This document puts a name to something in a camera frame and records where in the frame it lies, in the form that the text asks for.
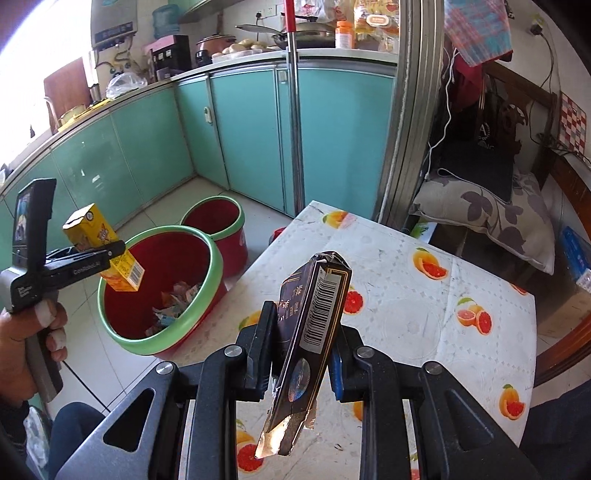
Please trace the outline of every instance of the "metal pole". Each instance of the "metal pole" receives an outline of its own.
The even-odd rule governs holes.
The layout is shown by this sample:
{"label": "metal pole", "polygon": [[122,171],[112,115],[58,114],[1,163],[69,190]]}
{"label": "metal pole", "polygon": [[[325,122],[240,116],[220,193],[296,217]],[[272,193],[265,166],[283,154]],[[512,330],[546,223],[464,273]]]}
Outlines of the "metal pole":
{"label": "metal pole", "polygon": [[294,209],[298,215],[306,206],[304,191],[304,160],[301,148],[300,83],[296,45],[296,17],[294,0],[285,0],[285,26],[287,32],[287,74],[290,88],[291,165],[294,182]]}

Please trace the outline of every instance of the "cabinet handle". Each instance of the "cabinet handle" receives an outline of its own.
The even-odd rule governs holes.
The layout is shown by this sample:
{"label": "cabinet handle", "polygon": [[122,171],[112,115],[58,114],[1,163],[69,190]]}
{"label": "cabinet handle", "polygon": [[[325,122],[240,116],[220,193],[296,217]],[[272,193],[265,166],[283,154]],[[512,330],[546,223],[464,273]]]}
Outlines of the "cabinet handle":
{"label": "cabinet handle", "polygon": [[212,121],[212,113],[209,110],[209,107],[208,106],[203,109],[203,115],[205,115],[205,121],[208,124],[212,124],[213,123],[213,121]]}

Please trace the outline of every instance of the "dark pants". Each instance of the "dark pants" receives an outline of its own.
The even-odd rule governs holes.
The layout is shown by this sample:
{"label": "dark pants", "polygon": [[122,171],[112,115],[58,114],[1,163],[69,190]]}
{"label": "dark pants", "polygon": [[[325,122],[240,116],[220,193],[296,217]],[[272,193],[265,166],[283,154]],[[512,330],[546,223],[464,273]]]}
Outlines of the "dark pants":
{"label": "dark pants", "polygon": [[53,421],[49,445],[47,473],[54,480],[60,468],[105,416],[85,403],[74,402],[63,407]]}
{"label": "dark pants", "polygon": [[519,448],[544,480],[589,480],[591,380],[532,408]]}

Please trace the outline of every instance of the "hand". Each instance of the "hand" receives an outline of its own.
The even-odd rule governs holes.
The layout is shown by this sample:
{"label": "hand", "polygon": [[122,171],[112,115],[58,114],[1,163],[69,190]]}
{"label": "hand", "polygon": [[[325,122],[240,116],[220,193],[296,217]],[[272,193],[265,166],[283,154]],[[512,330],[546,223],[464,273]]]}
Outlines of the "hand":
{"label": "hand", "polygon": [[12,315],[6,310],[0,313],[0,398],[19,407],[37,393],[37,386],[25,358],[25,339],[36,335],[46,327],[46,345],[51,358],[61,362],[68,356],[64,325],[68,321],[60,303],[42,300],[34,307]]}

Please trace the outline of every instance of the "yellow box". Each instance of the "yellow box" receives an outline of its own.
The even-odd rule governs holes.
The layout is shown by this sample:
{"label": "yellow box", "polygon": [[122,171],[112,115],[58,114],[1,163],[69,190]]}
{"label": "yellow box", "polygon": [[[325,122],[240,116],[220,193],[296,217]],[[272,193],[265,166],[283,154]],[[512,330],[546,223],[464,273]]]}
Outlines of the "yellow box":
{"label": "yellow box", "polygon": [[[119,240],[95,203],[72,213],[62,229],[80,252]],[[123,255],[111,260],[111,267],[100,276],[115,291],[138,291],[144,269],[134,256],[125,250]]]}

